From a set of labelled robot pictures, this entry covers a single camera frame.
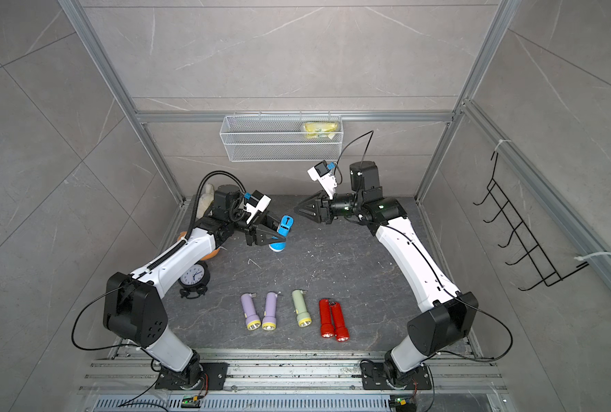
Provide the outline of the blue flashlight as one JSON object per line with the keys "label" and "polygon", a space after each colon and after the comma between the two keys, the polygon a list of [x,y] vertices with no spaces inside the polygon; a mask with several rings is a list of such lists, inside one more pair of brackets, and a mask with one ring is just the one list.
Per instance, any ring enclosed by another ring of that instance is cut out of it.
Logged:
{"label": "blue flashlight", "polygon": [[[281,236],[283,236],[284,238],[288,237],[292,226],[293,226],[293,218],[291,216],[288,215],[284,215],[283,218],[281,219],[281,223],[279,225],[279,228],[277,229],[277,233]],[[279,242],[279,243],[273,243],[269,246],[269,248],[273,251],[273,252],[282,252],[285,250],[286,248],[286,242]]]}

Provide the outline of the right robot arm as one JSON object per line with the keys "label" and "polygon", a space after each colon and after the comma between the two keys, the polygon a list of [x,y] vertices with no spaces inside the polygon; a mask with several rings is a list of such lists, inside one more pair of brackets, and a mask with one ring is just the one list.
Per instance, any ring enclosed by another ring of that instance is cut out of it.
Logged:
{"label": "right robot arm", "polygon": [[373,161],[350,165],[351,191],[336,188],[336,165],[320,161],[308,169],[322,187],[295,207],[295,212],[317,223],[356,217],[386,248],[412,289],[419,315],[407,325],[407,336],[384,358],[384,375],[394,387],[408,384],[421,364],[468,336],[479,310],[472,293],[462,293],[441,271],[425,249],[408,214],[394,197],[385,197]]}

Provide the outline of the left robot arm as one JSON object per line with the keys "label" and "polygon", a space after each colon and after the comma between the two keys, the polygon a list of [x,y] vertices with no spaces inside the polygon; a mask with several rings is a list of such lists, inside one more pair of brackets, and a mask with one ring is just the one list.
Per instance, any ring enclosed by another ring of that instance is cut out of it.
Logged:
{"label": "left robot arm", "polygon": [[203,217],[154,261],[130,274],[118,272],[106,283],[104,328],[138,345],[159,362],[161,374],[178,386],[193,388],[202,380],[200,357],[170,329],[163,299],[187,270],[221,247],[236,232],[248,245],[285,241],[279,220],[269,212],[271,199],[236,185],[214,192]]}

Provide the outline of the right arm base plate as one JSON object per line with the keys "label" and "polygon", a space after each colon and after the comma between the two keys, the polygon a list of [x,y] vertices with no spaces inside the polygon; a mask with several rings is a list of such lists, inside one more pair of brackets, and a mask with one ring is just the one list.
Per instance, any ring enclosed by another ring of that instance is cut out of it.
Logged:
{"label": "right arm base plate", "polygon": [[406,391],[432,389],[431,374],[425,365],[409,372],[400,372],[391,360],[373,362],[362,360],[360,374],[363,389],[366,391]]}

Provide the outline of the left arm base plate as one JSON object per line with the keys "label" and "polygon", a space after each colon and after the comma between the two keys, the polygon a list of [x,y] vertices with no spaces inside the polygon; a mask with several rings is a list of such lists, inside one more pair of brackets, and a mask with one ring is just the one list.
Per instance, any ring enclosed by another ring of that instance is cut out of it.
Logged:
{"label": "left arm base plate", "polygon": [[229,364],[226,362],[200,363],[189,365],[183,372],[171,371],[161,367],[159,378],[154,386],[168,391],[222,391],[226,382]]}

